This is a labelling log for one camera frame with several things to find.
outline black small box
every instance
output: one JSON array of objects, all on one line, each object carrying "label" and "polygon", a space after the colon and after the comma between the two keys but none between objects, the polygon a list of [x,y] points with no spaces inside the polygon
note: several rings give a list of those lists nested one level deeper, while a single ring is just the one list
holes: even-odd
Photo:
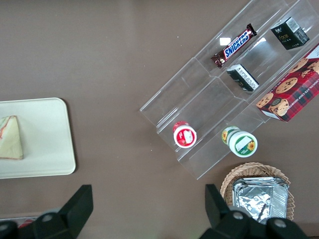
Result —
[{"label": "black small box", "polygon": [[278,22],[271,31],[287,50],[303,46],[309,41],[309,37],[292,17]]},{"label": "black small box", "polygon": [[244,91],[254,91],[259,86],[259,83],[241,64],[228,68],[227,73]]}]

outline candy bar wrapper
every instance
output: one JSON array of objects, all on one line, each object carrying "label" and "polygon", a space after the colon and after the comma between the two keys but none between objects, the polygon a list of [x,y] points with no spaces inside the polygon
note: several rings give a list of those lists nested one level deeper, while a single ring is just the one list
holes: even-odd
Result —
[{"label": "candy bar wrapper", "polygon": [[248,24],[246,30],[238,35],[231,43],[229,43],[223,50],[216,53],[211,59],[218,68],[221,68],[226,61],[229,60],[240,48],[242,48],[252,37],[256,36],[253,26]]}]

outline cookie box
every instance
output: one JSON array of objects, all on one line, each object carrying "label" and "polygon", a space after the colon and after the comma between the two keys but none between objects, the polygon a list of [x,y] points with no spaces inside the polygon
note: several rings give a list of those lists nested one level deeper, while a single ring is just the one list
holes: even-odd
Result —
[{"label": "cookie box", "polygon": [[319,93],[319,44],[256,105],[265,115],[288,122]]}]

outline brown surface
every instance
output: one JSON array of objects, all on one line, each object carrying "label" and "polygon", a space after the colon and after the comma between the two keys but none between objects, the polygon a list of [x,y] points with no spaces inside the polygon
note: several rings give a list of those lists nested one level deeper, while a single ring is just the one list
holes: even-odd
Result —
[{"label": "brown surface", "polygon": [[1,217],[59,207],[92,184],[79,238],[198,238],[209,227],[204,185],[257,161],[289,177],[295,222],[319,235],[319,98],[259,127],[255,155],[229,154],[198,181],[139,113],[247,2],[1,1],[0,100],[64,99],[77,158],[69,176],[1,180]]}]

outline acrylic tiered shelf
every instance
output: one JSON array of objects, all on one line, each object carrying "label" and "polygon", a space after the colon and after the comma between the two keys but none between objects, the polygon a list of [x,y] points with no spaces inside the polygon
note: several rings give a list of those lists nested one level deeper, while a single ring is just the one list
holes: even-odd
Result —
[{"label": "acrylic tiered shelf", "polygon": [[[256,103],[319,42],[318,13],[316,0],[250,1],[140,109],[195,178],[200,178],[230,152],[221,140],[223,129],[235,125],[253,132],[269,119]],[[310,41],[286,50],[270,28],[291,16]],[[221,69],[217,68],[211,57],[224,48],[221,42],[234,39],[249,23],[258,35]],[[259,82],[254,92],[243,91],[227,74],[227,68],[235,64],[242,64]],[[191,148],[180,148],[174,142],[172,129],[181,120],[197,132],[197,142]]]}]

